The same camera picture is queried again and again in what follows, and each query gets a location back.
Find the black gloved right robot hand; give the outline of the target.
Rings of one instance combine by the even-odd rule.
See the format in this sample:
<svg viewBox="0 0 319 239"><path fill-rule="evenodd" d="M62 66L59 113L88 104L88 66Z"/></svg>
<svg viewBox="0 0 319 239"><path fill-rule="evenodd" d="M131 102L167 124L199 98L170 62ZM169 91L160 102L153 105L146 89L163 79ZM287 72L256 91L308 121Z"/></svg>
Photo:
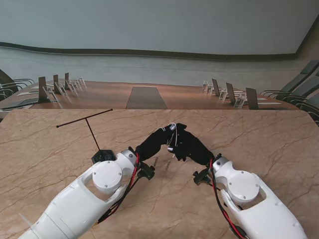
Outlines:
<svg viewBox="0 0 319 239"><path fill-rule="evenodd" d="M180 130L177 132L176 142L172 142L167 150L174 154L178 161L190 158L200 165L206 166L215 159L214 154L192 133Z"/></svg>

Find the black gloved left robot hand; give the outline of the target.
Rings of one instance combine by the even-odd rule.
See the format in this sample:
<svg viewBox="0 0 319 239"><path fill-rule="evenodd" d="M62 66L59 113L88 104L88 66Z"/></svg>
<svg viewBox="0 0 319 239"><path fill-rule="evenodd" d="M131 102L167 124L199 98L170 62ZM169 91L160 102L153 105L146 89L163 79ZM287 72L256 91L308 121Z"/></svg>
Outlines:
<svg viewBox="0 0 319 239"><path fill-rule="evenodd" d="M159 128L136 147L135 155L138 154L141 161L153 157L159 152L162 145L169 146L172 142L176 142L177 132L186 128L187 126L182 123L173 122L165 127Z"/></svg>

